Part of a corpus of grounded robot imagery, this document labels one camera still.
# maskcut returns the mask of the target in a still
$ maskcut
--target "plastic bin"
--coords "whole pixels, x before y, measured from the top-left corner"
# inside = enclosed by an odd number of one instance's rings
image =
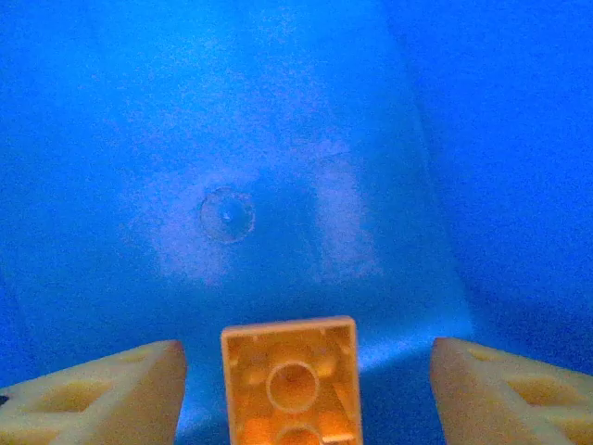
[[[558,3],[0,6],[0,386],[179,338],[178,443],[226,443],[222,328],[344,314],[365,441],[426,444],[437,336],[593,373],[592,16]]]

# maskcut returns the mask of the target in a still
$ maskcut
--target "circular mark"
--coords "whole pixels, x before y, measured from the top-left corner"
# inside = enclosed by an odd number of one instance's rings
[[[271,370],[266,390],[272,405],[286,413],[302,413],[319,392],[315,371],[304,362],[287,362]]]
[[[202,201],[200,222],[212,239],[224,244],[241,241],[255,228],[251,196],[228,187],[215,190]]]

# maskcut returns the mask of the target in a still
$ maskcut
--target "blue plastic container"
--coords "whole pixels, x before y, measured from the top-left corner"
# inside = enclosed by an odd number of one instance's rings
[[[0,387],[346,314],[365,441],[444,443],[437,336],[593,374],[586,2],[0,6]]]

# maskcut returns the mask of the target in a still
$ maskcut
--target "yellow plastic piece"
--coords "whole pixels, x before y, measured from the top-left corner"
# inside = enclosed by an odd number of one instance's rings
[[[232,445],[362,445],[354,320],[229,327],[221,346]]]
[[[431,383],[448,445],[591,445],[593,377],[438,338]]]
[[[185,390],[178,341],[0,389],[0,445],[171,445]]]

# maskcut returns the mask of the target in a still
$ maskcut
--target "lego brick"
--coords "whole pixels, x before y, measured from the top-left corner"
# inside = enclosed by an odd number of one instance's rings
[[[356,325],[349,317],[221,334],[232,445],[361,445]]]

